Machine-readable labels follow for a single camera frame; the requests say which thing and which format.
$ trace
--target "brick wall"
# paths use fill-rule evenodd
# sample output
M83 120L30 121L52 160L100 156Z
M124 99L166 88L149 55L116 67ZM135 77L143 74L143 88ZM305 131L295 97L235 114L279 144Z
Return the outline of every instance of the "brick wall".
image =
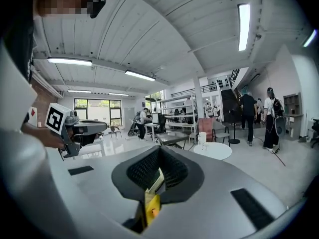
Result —
M30 83L32 84L32 88L38 94L32 105L37 108L37 122L41 122L41 126L44 127L44 121L49 105L50 103L57 103L58 99L42 87L36 80L31 79Z

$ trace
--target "round white table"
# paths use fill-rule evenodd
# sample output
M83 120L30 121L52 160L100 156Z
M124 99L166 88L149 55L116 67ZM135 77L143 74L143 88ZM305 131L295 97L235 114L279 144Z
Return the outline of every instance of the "round white table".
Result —
M195 146L194 152L206 157L223 160L231 155L232 150L228 145L220 142L206 142L204 145Z

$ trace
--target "pipe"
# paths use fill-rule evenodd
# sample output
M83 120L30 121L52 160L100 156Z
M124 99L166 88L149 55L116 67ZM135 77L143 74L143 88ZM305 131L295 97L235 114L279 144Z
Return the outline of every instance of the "pipe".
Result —
M41 85L43 86L48 92L52 95L56 96L57 98L62 99L63 97L39 74L36 69L31 66L32 77Z

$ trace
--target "ceiling light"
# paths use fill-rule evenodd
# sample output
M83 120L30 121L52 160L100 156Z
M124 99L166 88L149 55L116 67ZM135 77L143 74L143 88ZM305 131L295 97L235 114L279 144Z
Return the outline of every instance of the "ceiling light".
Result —
M68 90L68 92L91 93L91 91L90 91L90 90Z
M135 77L139 77L139 78L142 78L144 80L149 80L149 81L152 81L152 82L156 80L153 77L150 77L150 76L147 76L147 75L144 75L144 74L140 74L140 73L135 73L135 72L132 72L130 70L126 70L125 74L132 75L132 76L135 76Z
M246 49L250 22L250 5L241 4L239 6L239 24L240 24L240 38L238 51Z
M49 63L53 64L72 64L81 66L92 66L92 61L90 60L80 60L71 58L48 58Z
M121 94L121 93L109 93L109 95L126 96L126 97L129 96L129 94Z
M315 38L316 35L317 35L317 30L314 30L311 36L309 37L309 39L305 42L304 47L307 47L311 43L311 41Z

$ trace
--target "metal rack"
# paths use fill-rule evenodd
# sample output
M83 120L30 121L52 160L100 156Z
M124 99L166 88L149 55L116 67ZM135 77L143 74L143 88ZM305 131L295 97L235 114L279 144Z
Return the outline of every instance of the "metal rack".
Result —
M185 99L185 98L190 98L192 105L182 105L182 106L175 106L175 107L167 107L167 103L168 102L172 102L172 101L176 101L176 100L180 100L180 99ZM189 94L189 95L183 95L183 96L178 96L178 97L174 97L174 98L170 98L170 99L165 99L165 100L161 100L159 101L160 103L162 103L162 108L160 109L161 113L164 114L168 119L172 119L172 118L184 118L184 117L193 117L193 124L188 124L188 123L177 123L177 122L166 122L166 125L168 126L179 126L182 128L182 130L184 130L184 127L190 127L190 130L192 131L192 129L194 129L194 137L196 137L197 132L197 123L195 121L195 116L197 116L197 114L195 113L195 110L197 110L197 105L196 105L196 96L194 94ZM193 113L189 114L189 115L169 115L167 114L167 110L175 110L178 108L184 108L184 107L193 107Z

